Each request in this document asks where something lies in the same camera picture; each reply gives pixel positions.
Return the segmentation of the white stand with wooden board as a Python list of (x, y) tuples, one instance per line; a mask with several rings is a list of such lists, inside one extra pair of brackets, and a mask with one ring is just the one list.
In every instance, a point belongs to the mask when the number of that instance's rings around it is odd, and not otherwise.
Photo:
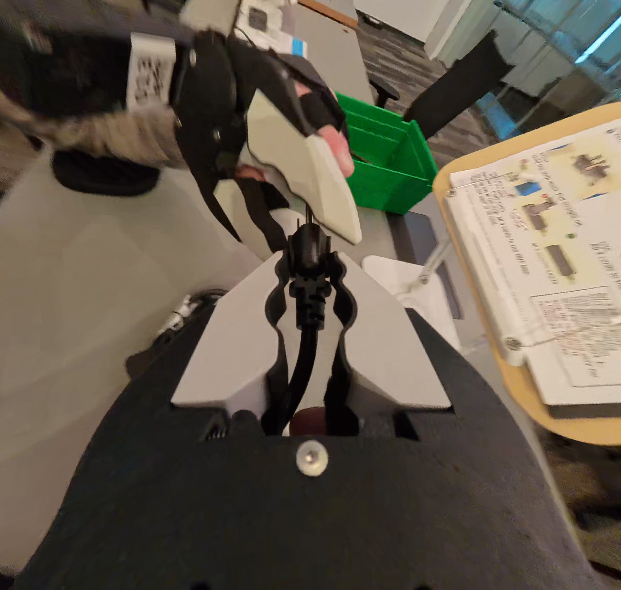
[(548, 143), (561, 136), (576, 134), (587, 128), (619, 119), (619, 117), (620, 102), (598, 106), (455, 159), (439, 171), (433, 182), (433, 193), (414, 206), (415, 213), (424, 214), (430, 218), (437, 242), (440, 243), (441, 238), (445, 237), (450, 243), (445, 261), (449, 276), (454, 281), (456, 296), (465, 315), (465, 319), (458, 321), (457, 335), (460, 340), (465, 340), (469, 327), (475, 320), (478, 321), (480, 331), (485, 334), (483, 345), (489, 347), (496, 364), (496, 374), (489, 381), (501, 399), (509, 408), (516, 409), (519, 416), (527, 416), (532, 423), (538, 424), (547, 431), (567, 439), (601, 446), (620, 446), (619, 417), (554, 418), (540, 400), (528, 369), (515, 367), (505, 360), (500, 341), (494, 334), (491, 316), (485, 309), (476, 280), (463, 254), (456, 228), (448, 213), (448, 192), (449, 177), (452, 172), (477, 168), (525, 151), (534, 145)]

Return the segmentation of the person's left hand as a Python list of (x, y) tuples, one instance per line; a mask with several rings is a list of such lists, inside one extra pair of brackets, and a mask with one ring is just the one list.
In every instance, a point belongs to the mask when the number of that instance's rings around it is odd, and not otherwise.
[(332, 125), (323, 126), (317, 132), (328, 144), (344, 178), (351, 177), (354, 172), (354, 163), (345, 135)]

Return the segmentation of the black backing folder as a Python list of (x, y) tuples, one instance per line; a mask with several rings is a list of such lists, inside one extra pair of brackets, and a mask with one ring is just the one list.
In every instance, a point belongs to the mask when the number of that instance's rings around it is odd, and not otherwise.
[(620, 402), (596, 402), (578, 404), (545, 404), (554, 419), (608, 419), (620, 418)]

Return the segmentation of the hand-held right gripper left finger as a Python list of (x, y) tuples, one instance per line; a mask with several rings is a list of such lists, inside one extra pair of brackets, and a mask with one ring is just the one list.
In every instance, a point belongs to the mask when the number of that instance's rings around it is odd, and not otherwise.
[(219, 299), (191, 355), (171, 403), (177, 408), (220, 408), (264, 413), (268, 372), (279, 357), (277, 322), (268, 299), (289, 279), (285, 252), (273, 254)]

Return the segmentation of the printed instruction sheet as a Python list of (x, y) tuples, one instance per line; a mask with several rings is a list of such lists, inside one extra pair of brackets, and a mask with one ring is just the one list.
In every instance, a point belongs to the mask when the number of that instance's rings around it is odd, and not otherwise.
[[(522, 174), (517, 196), (467, 188), (448, 213), (505, 359), (543, 404), (620, 402), (620, 119), (483, 167)], [(536, 329), (556, 340), (502, 343)]]

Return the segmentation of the green plastic bin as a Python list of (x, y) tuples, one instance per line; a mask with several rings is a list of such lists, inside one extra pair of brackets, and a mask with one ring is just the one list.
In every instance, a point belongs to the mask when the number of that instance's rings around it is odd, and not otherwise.
[(418, 125), (336, 93), (346, 116), (354, 172), (348, 184), (364, 208), (404, 215), (431, 191), (439, 171)]

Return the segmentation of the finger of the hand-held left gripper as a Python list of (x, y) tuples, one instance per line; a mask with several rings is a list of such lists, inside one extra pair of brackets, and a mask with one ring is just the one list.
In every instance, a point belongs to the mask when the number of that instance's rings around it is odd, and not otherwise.
[(279, 244), (275, 248), (270, 247), (271, 255), (277, 251), (288, 250), (289, 238), (298, 230), (304, 216), (291, 207), (274, 208), (269, 210), (269, 213), (284, 234), (284, 244)]
[(315, 219), (352, 245), (362, 232), (352, 192), (325, 139), (303, 135), (261, 91), (246, 113), (246, 146), (262, 166), (280, 175)]

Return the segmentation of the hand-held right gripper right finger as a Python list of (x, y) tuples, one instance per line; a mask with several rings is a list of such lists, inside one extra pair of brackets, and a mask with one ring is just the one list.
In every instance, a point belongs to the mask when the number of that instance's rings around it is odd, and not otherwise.
[(342, 324), (331, 404), (353, 412), (452, 407), (406, 311), (344, 253), (334, 253), (334, 313)]

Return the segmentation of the black power plug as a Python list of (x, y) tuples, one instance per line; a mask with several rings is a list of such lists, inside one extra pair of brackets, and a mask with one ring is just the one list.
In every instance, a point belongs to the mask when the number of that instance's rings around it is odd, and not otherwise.
[(295, 301), (296, 325), (301, 332), (319, 333), (325, 325), (330, 297), (331, 238), (315, 221), (309, 205), (305, 220), (288, 238), (289, 295)]

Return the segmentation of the grey desk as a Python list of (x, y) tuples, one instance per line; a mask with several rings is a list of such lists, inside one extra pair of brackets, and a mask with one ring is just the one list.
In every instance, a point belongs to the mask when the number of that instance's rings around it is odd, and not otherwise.
[[(237, 17), (239, 0), (187, 0), (181, 22), (193, 29), (213, 28), (228, 34)], [(373, 103), (365, 64), (354, 29), (297, 5), (292, 11), (291, 35), (304, 40), (308, 59), (330, 87), (347, 96)]]

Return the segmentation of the white papers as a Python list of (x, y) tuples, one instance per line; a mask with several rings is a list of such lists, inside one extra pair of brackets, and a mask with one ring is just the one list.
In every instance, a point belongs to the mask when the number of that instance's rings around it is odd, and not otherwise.
[[(265, 33), (255, 31), (248, 26), (247, 14), (251, 6), (268, 13), (268, 29)], [(285, 0), (240, 0), (232, 34), (258, 49), (287, 56), (292, 56), (292, 36), (298, 37), (294, 34), (292, 7), (286, 5)]]

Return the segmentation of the black upright panel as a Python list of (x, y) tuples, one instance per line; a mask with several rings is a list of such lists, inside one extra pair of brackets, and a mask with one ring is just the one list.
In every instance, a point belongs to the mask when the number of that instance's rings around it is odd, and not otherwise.
[(453, 65), (408, 107), (402, 120), (415, 121), (425, 139), (436, 135), (457, 116), (498, 86), (513, 64), (496, 44), (498, 32), (490, 29), (463, 58)]

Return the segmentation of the person's left forearm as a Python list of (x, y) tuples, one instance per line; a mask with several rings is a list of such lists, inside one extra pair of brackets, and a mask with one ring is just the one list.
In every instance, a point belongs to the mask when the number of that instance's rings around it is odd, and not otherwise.
[(56, 150), (148, 167), (188, 167), (176, 142), (177, 119), (170, 107), (55, 119), (31, 112), (2, 93), (1, 120)]

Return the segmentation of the black flat plug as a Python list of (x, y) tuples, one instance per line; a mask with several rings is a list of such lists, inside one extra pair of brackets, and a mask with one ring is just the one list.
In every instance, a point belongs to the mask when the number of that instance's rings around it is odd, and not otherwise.
[(168, 345), (173, 340), (174, 334), (171, 330), (166, 330), (158, 335), (145, 350), (130, 355), (125, 360), (125, 371), (128, 379), (134, 381), (143, 376), (150, 366), (160, 355), (167, 350)]

